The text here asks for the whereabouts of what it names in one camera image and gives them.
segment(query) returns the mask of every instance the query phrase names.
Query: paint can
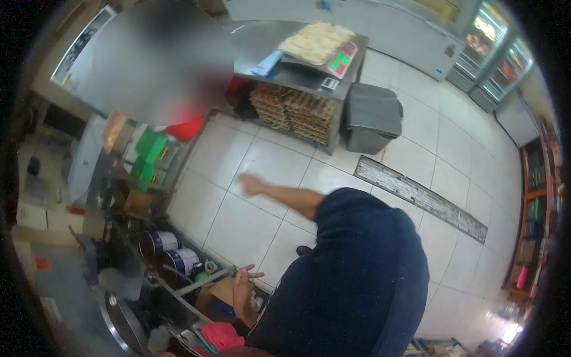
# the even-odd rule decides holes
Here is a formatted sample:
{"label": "paint can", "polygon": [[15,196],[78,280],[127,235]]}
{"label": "paint can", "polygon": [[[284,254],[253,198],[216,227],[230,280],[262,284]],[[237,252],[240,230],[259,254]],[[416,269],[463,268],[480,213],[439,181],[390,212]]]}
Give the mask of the paint can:
{"label": "paint can", "polygon": [[180,248],[180,243],[171,232],[141,232],[139,238],[139,252],[146,262],[153,262],[160,252]]}
{"label": "paint can", "polygon": [[177,276],[172,270],[182,275],[190,275],[194,269],[202,266],[198,255],[192,249],[182,248],[164,251],[157,256],[157,265],[163,278],[175,281]]}

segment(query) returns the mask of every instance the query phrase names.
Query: person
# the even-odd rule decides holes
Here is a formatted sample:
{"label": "person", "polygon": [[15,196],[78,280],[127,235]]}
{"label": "person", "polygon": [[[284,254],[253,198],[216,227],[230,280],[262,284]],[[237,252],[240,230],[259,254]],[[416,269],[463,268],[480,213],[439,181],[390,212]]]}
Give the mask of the person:
{"label": "person", "polygon": [[328,195],[277,187],[251,174],[248,195],[266,195],[317,223],[316,247],[293,261],[266,307],[250,306],[243,267],[234,311],[249,328],[244,347],[220,356],[403,356],[428,293],[428,265],[410,218],[371,194],[340,188]]}

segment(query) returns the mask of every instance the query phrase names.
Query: hand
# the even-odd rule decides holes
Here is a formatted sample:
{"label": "hand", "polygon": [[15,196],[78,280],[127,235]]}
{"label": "hand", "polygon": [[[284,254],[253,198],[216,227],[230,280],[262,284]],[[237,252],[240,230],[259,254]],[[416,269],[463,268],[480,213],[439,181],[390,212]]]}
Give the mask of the hand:
{"label": "hand", "polygon": [[244,192],[251,196],[263,193],[266,188],[266,184],[252,174],[240,174],[238,175],[238,181],[242,184]]}
{"label": "hand", "polygon": [[264,276],[264,273],[262,272],[249,272],[249,270],[252,270],[253,268],[254,265],[250,264],[238,270],[236,278],[234,279],[234,286],[232,287],[234,312],[242,321],[244,321],[244,316],[247,316],[252,312],[252,307],[250,306],[250,298],[252,296],[250,279],[261,278]]}

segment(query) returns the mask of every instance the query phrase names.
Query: gray trash can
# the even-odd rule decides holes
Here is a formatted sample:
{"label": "gray trash can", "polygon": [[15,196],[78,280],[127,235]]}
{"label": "gray trash can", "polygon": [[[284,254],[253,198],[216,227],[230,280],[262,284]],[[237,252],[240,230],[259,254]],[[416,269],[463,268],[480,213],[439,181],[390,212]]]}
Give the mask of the gray trash can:
{"label": "gray trash can", "polygon": [[347,98],[344,123],[347,150],[375,155],[403,128],[403,106],[392,90],[353,83]]}

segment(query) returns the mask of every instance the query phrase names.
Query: blue cloth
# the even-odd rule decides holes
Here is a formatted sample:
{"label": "blue cloth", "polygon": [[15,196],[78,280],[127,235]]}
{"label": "blue cloth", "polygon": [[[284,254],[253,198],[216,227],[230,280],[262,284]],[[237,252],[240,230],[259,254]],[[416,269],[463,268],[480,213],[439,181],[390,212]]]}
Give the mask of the blue cloth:
{"label": "blue cloth", "polygon": [[291,263],[246,346],[279,357],[402,356],[428,291],[414,224],[352,188],[329,194],[315,221],[316,248]]}

